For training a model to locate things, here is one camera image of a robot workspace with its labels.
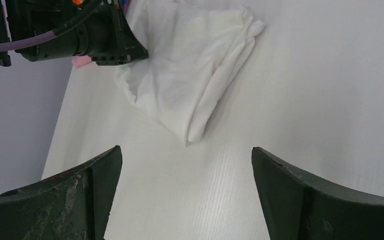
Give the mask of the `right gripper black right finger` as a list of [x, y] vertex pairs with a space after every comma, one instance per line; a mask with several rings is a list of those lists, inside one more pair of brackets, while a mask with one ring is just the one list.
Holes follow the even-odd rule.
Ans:
[[384, 240], [384, 197], [354, 190], [261, 147], [253, 176], [272, 240]]

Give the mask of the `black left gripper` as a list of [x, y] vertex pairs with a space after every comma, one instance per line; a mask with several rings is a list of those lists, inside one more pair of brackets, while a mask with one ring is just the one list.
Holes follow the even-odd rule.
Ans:
[[89, 56], [99, 66], [144, 60], [127, 0], [0, 0], [0, 65], [10, 51], [30, 62]]

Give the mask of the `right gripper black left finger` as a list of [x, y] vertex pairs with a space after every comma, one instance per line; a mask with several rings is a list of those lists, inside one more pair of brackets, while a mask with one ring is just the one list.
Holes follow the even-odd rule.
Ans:
[[123, 159], [119, 146], [0, 194], [0, 240], [102, 240]]

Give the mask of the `white printed t shirt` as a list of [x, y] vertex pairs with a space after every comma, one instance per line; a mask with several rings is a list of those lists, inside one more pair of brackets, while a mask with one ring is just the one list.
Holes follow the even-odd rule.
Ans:
[[148, 58], [118, 66], [114, 82], [184, 145], [197, 143], [265, 24], [242, 6], [206, 9], [187, 0], [140, 0], [128, 23]]

